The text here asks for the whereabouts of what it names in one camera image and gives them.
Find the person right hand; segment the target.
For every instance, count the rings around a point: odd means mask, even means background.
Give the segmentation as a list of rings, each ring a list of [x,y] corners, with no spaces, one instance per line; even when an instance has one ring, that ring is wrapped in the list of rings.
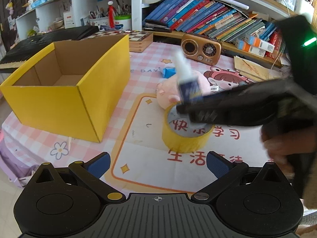
[[[299,153],[301,138],[301,131],[271,138],[265,127],[261,129],[261,140],[268,156],[279,166],[287,178],[294,176],[294,167],[287,157]]]

